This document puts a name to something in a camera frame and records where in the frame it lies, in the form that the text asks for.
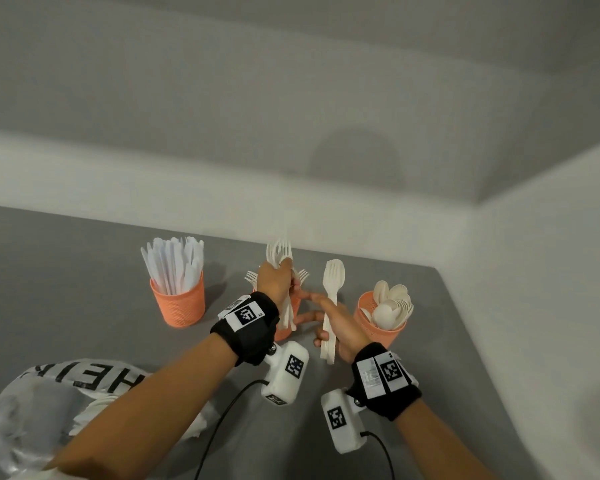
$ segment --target white sensor device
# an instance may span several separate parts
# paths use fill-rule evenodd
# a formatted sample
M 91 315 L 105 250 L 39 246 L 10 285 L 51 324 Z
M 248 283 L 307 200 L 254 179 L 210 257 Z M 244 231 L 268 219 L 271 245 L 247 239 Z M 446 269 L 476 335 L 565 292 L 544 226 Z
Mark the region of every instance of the white sensor device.
M 264 361 L 269 364 L 265 377 L 269 384 L 262 387 L 262 396 L 276 406 L 293 403 L 309 362 L 309 352 L 298 342 L 279 346 L 273 344 Z
M 346 395 L 344 389 L 328 392 L 322 396 L 320 403 L 338 453 L 357 450 L 367 442 L 366 436 L 360 436 L 365 431 L 360 411 L 366 408 L 356 404 L 356 400 Z

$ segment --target hand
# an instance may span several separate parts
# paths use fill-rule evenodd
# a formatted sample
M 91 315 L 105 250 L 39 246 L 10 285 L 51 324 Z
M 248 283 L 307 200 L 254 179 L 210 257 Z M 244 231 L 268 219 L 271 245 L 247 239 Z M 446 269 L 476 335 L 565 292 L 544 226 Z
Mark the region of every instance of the hand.
M 295 286 L 299 288 L 299 283 L 292 281 L 293 264 L 291 258 L 287 258 L 280 263 L 278 269 L 275 269 L 270 263 L 264 261 L 258 270 L 258 291 L 271 298 L 280 313 L 287 295 L 295 289 Z
M 338 355 L 348 363 L 353 363 L 360 350 L 371 343 L 371 339 L 365 334 L 362 327 L 353 319 L 353 316 L 342 303 L 336 306 L 329 298 L 319 293 L 309 294 L 309 299 L 321 307 L 322 311 L 314 310 L 309 313 L 298 315 L 294 322 L 296 324 L 324 320 L 325 312 L 329 316 L 331 329 L 336 334 L 336 350 Z M 320 342 L 329 339 L 328 332 L 322 329 L 322 325 L 315 329 L 316 338 L 313 345 L 320 347 Z

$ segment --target person's left arm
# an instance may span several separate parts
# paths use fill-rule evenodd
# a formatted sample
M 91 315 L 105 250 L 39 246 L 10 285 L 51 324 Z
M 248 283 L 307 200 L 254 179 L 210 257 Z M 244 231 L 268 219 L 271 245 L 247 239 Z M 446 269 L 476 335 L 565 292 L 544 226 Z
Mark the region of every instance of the person's left arm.
M 291 260 L 260 267 L 258 290 L 280 309 L 291 284 Z M 91 480 L 145 478 L 167 455 L 238 355 L 211 333 L 175 362 L 120 396 L 46 466 Z

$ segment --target black cable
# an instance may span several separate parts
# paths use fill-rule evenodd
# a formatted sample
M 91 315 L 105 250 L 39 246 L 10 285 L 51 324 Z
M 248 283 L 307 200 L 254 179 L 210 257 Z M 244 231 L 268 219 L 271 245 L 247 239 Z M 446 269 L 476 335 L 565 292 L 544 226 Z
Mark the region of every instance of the black cable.
M 380 446 L 382 446 L 382 449 L 384 450 L 384 454 L 386 455 L 386 459 L 389 462 L 389 469 L 391 470 L 391 480 L 395 480 L 395 472 L 393 471 L 393 464 L 391 463 L 391 457 L 389 456 L 389 452 L 386 450 L 384 443 L 382 443 L 382 440 L 378 437 L 378 435 L 372 433 L 371 431 L 363 431 L 362 433 L 360 433 L 360 436 L 362 436 L 362 437 L 373 436 L 376 440 L 378 440 L 378 443 L 380 443 Z
M 209 448 L 211 448 L 211 442 L 214 440 L 214 437 L 216 436 L 216 433 L 218 432 L 218 428 L 220 428 L 220 423 L 222 423 L 224 417 L 229 412 L 232 405 L 234 405 L 235 402 L 240 398 L 242 393 L 244 391 L 246 391 L 249 387 L 254 386 L 256 384 L 264 384 L 265 386 L 267 386 L 267 385 L 269 385 L 269 381 L 266 381 L 264 379 L 258 379 L 256 381 L 248 383 L 245 387 L 242 388 L 242 390 L 238 394 L 236 394 L 236 396 L 233 398 L 231 403 L 229 403 L 229 405 L 224 410 L 224 413 L 222 413 L 222 416 L 220 416 L 220 419 L 218 420 L 218 424 L 216 424 L 216 428 L 214 429 L 214 432 L 211 434 L 211 438 L 209 438 L 209 443 L 207 443 L 207 448 L 205 448 L 205 452 L 202 453 L 202 458 L 200 458 L 200 465 L 198 466 L 198 471 L 196 473 L 196 476 L 194 477 L 194 480 L 198 480 L 198 477 L 200 476 L 200 471 L 202 471 L 202 464 L 204 464 L 205 458 L 207 457 L 207 453 L 209 453 Z

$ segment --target forearm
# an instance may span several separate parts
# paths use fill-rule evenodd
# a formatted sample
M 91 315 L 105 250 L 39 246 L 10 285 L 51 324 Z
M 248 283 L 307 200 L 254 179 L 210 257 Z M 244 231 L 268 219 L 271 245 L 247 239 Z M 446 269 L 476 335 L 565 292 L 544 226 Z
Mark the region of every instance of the forearm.
M 496 479 L 421 399 L 395 423 L 427 480 Z
M 191 425 L 236 363 L 212 333 L 120 396 L 94 418 L 47 469 L 91 480 L 144 478 Z

